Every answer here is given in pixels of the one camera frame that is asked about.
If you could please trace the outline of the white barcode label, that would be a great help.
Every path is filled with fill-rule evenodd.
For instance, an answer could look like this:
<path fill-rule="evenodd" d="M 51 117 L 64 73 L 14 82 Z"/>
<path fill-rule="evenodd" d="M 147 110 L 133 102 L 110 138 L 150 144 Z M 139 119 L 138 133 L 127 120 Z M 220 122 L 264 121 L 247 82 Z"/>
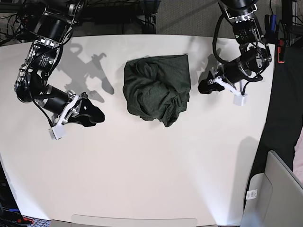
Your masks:
<path fill-rule="evenodd" d="M 255 199 L 255 198 L 257 198 L 257 195 L 258 195 L 258 190 L 257 189 L 247 191 L 246 200 Z"/>

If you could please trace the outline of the pink cloth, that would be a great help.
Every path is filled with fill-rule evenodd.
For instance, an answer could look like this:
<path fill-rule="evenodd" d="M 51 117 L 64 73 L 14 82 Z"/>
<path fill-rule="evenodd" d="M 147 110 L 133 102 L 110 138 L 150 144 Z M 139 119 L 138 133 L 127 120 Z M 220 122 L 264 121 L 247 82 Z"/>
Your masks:
<path fill-rule="evenodd" d="M 293 173 L 303 183 L 303 128 L 294 147 Z"/>

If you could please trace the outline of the blue-handled tool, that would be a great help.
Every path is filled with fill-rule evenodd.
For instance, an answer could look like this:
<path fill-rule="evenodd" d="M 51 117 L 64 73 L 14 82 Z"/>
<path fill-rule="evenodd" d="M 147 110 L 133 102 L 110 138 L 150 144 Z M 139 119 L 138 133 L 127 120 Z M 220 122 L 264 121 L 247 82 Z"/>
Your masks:
<path fill-rule="evenodd" d="M 270 27 L 270 35 L 272 37 L 275 37 L 275 33 L 276 33 L 276 15 L 275 14 L 272 14 L 270 16 L 270 24 L 269 24 L 269 27 Z"/>

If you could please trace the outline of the black aluminium frame post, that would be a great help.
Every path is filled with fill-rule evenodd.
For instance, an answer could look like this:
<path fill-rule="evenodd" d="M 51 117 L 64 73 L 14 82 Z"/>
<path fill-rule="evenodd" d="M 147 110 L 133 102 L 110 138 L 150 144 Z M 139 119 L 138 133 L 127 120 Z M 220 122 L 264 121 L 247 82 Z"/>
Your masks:
<path fill-rule="evenodd" d="M 143 33 L 156 34 L 156 16 L 157 16 L 157 1 L 156 0 L 141 0 L 139 1 L 141 10 L 144 15 Z"/>

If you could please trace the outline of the green long-sleeve T-shirt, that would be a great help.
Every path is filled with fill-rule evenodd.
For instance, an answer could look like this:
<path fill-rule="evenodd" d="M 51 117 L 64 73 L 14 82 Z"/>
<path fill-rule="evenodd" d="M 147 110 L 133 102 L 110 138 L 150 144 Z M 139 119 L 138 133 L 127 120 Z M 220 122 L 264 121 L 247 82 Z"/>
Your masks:
<path fill-rule="evenodd" d="M 186 54 L 145 57 L 125 64 L 123 94 L 127 110 L 145 121 L 157 119 L 170 127 L 186 111 L 190 90 Z"/>

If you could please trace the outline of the black box with blue label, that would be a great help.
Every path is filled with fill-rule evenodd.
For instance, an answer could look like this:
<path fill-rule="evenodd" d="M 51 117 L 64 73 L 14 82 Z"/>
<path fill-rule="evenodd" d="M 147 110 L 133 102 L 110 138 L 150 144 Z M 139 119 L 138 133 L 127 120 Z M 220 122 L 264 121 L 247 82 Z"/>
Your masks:
<path fill-rule="evenodd" d="M 0 226 L 19 227 L 19 221 L 22 221 L 22 216 L 9 187 L 4 170 L 0 166 Z"/>

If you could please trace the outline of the grey plastic bin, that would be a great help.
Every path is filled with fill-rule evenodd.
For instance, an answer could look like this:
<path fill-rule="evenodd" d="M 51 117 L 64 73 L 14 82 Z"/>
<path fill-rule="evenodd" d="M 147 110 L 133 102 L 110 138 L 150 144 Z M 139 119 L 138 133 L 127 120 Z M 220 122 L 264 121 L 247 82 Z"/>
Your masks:
<path fill-rule="evenodd" d="M 242 227 L 303 225 L 303 185 L 276 152 L 268 152 L 265 171 L 252 177 L 254 189 L 258 195 L 246 200 Z"/>

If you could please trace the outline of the red clamp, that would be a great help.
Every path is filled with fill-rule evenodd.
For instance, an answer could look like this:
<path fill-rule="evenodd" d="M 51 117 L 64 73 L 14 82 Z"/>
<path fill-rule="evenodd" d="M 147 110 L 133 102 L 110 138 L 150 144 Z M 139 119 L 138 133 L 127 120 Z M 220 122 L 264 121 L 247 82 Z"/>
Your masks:
<path fill-rule="evenodd" d="M 277 61 L 278 63 L 284 63 L 284 54 L 285 54 L 285 39 L 281 38 L 278 41 L 278 45 L 277 45 Z"/>

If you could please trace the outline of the orange-handled tool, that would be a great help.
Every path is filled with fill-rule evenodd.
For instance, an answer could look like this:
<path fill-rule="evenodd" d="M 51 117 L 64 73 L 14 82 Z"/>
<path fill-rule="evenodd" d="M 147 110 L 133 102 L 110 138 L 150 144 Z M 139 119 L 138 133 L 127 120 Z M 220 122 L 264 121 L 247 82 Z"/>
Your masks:
<path fill-rule="evenodd" d="M 34 220 L 30 219 L 30 218 L 22 218 L 22 219 L 18 219 L 17 223 L 19 225 L 33 225 L 34 224 Z"/>

